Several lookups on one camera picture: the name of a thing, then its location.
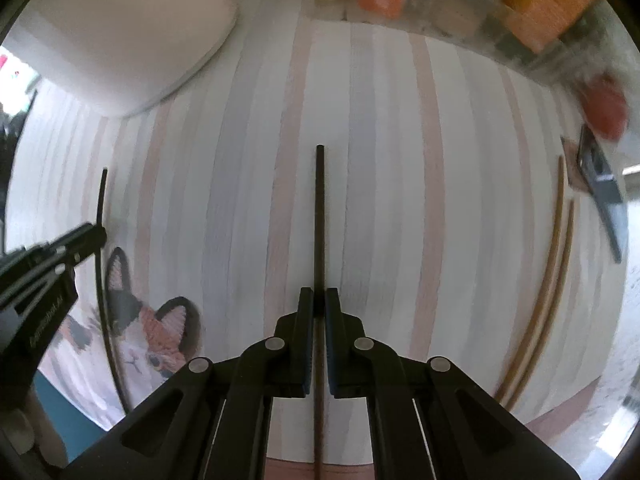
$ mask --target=silver rivet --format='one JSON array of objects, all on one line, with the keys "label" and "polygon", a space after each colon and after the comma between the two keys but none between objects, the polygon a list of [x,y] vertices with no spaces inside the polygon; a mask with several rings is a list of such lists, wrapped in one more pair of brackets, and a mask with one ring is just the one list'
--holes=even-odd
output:
[{"label": "silver rivet", "polygon": [[196,357],[189,361],[189,370],[191,370],[194,374],[201,374],[207,371],[209,368],[209,361],[207,361],[204,357]]},{"label": "silver rivet", "polygon": [[371,350],[373,348],[373,340],[368,337],[359,337],[353,342],[358,350]]},{"label": "silver rivet", "polygon": [[436,372],[448,372],[451,370],[451,363],[444,357],[434,357],[431,360],[431,368]]},{"label": "silver rivet", "polygon": [[284,339],[270,337],[264,342],[264,345],[267,347],[267,350],[280,350],[284,348]]}]

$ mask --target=cat illustration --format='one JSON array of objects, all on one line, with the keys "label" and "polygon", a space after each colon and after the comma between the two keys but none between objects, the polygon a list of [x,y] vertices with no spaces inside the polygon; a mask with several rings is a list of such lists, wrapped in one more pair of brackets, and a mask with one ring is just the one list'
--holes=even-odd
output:
[{"label": "cat illustration", "polygon": [[[130,403],[136,406],[197,354],[200,316],[194,304],[182,296],[158,310],[139,300],[131,291],[129,263],[120,247],[107,261],[105,289],[118,374]],[[70,380],[59,377],[58,383],[68,398],[77,399],[75,404],[90,409],[97,402],[102,410],[117,414],[119,410],[111,406],[119,404],[114,401],[113,385],[102,384],[111,381],[111,372],[97,312],[84,323],[66,316],[52,342],[58,352],[50,357],[51,368],[57,376],[68,372]],[[114,418],[117,420],[117,415],[108,417]]]}]

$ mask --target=white container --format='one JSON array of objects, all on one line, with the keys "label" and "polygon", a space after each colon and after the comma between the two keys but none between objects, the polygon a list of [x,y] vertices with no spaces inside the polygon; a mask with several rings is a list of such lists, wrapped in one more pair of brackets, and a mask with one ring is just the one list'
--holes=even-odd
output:
[{"label": "white container", "polygon": [[156,104],[222,45],[234,0],[31,0],[3,46],[106,116]]}]

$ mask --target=red round object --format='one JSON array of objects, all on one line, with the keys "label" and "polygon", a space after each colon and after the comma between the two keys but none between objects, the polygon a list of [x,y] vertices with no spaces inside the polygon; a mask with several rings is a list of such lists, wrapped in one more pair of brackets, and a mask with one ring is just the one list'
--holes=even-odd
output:
[{"label": "red round object", "polygon": [[629,120],[629,106],[620,84],[608,74],[596,76],[587,83],[580,100],[593,133],[605,140],[620,140]]}]

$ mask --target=striped surface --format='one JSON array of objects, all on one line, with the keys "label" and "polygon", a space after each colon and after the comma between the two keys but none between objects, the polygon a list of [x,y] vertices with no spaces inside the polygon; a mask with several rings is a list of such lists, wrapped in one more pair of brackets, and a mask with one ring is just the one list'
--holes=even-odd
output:
[{"label": "striped surface", "polygon": [[[571,97],[438,40],[311,22],[302,0],[239,1],[212,62],[141,115],[101,118],[44,85],[15,159],[8,248],[93,220],[108,166],[108,243],[127,251],[134,293],[151,306],[186,296],[204,355],[233,357],[312,284],[324,144],[327,285],[368,335],[412,358],[446,355],[493,393],[542,280],[560,136],[580,127]],[[78,269],[80,322],[95,305],[92,265]],[[579,196],[566,290],[521,420],[600,375],[624,276]],[[86,387],[103,364],[77,371]],[[326,397],[325,461],[370,462],[364,402]],[[80,407],[108,426],[95,403]],[[311,462],[311,428],[310,399],[276,401],[269,455]]]}]

